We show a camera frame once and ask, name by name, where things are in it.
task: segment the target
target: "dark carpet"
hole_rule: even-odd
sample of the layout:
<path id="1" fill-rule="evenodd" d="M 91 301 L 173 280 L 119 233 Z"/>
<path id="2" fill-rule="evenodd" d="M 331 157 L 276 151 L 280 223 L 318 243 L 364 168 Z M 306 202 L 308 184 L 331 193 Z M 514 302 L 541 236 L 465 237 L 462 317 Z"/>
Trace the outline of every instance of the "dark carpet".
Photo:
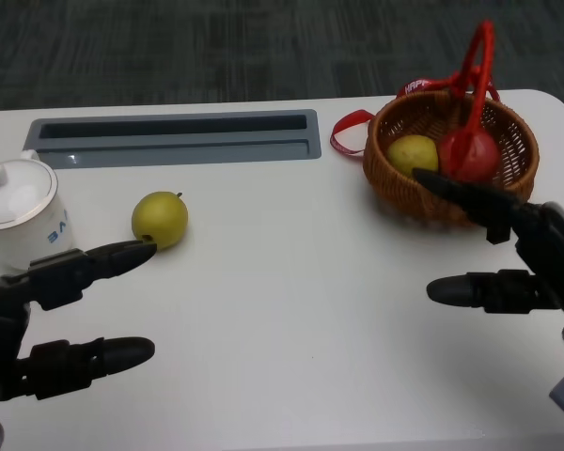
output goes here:
<path id="1" fill-rule="evenodd" d="M 0 109 L 393 94 L 485 18 L 497 86 L 564 101 L 564 0 L 0 0 Z"/>

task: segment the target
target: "green pear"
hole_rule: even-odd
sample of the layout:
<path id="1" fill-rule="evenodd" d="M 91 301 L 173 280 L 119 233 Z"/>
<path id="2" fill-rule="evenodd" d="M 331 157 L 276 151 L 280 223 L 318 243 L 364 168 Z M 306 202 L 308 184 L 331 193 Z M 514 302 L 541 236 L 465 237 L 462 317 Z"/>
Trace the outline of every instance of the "green pear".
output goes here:
<path id="1" fill-rule="evenodd" d="M 415 167 L 439 170 L 439 156 L 434 141 L 419 134 L 409 134 L 393 142 L 388 147 L 386 158 L 395 169 L 410 179 Z"/>
<path id="2" fill-rule="evenodd" d="M 144 197 L 133 209 L 133 235 L 138 240 L 153 241 L 157 251 L 180 241 L 188 225 L 188 209 L 180 196 L 160 191 Z"/>

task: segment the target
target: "red tag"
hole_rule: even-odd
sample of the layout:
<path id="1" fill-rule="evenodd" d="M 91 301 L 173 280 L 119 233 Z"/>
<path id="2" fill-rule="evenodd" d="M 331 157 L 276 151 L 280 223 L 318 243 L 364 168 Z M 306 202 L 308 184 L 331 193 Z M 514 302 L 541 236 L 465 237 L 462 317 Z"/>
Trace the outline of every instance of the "red tag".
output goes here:
<path id="1" fill-rule="evenodd" d="M 412 92 L 425 91 L 429 85 L 433 84 L 436 85 L 436 82 L 434 80 L 429 80 L 427 78 L 418 78 L 417 80 L 413 80 L 412 82 L 402 87 L 399 90 L 397 97 L 402 97 Z"/>
<path id="2" fill-rule="evenodd" d="M 372 113 L 369 113 L 366 110 L 357 110 L 357 111 L 353 111 L 352 113 L 346 115 L 339 122 L 337 122 L 337 125 L 335 125 L 335 128 L 332 129 L 332 136 L 330 136 L 330 145 L 333 148 L 335 148 L 336 150 L 338 150 L 340 153 L 342 153 L 343 155 L 346 155 L 346 156 L 352 157 L 352 158 L 362 158 L 360 153 L 363 153 L 363 151 L 364 151 L 363 149 L 362 150 L 351 150 L 349 148 L 345 148 L 342 144 L 340 144 L 337 141 L 336 134 L 339 133 L 339 132 L 342 132 L 343 130 L 350 129 L 351 127 L 354 127 L 355 125 L 364 124 L 364 123 L 368 122 L 369 120 L 371 120 L 373 118 L 374 118 L 374 115 Z"/>

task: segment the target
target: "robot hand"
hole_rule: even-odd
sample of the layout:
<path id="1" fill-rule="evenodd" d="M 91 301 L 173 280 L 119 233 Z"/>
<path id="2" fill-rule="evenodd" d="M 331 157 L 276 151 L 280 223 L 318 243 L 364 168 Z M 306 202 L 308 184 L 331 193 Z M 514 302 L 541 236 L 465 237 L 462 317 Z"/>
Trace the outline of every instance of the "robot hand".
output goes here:
<path id="1" fill-rule="evenodd" d="M 66 340 L 35 346 L 17 360 L 29 321 L 29 303 L 52 310 L 82 299 L 95 280 L 122 275 L 156 253 L 154 243 L 126 241 L 86 253 L 73 249 L 31 263 L 29 271 L 0 277 L 0 401 L 55 397 L 87 388 L 92 380 L 146 362 L 154 344 L 146 338 L 99 338 L 84 345 Z"/>
<path id="2" fill-rule="evenodd" d="M 516 252 L 534 273 L 501 270 L 438 279 L 427 286 L 433 301 L 482 307 L 487 313 L 564 310 L 564 210 L 558 204 L 529 204 L 494 187 L 453 181 L 424 169 L 414 169 L 414 177 L 485 227 L 491 244 L 508 241 L 513 229 L 518 236 Z"/>

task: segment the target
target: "gray tray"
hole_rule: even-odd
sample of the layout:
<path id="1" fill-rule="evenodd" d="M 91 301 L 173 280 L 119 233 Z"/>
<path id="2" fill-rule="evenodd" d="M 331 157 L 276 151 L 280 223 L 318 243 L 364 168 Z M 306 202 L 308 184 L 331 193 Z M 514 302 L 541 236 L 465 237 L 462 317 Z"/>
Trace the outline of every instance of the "gray tray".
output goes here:
<path id="1" fill-rule="evenodd" d="M 314 110 L 38 119 L 24 148 L 54 169 L 320 158 Z"/>

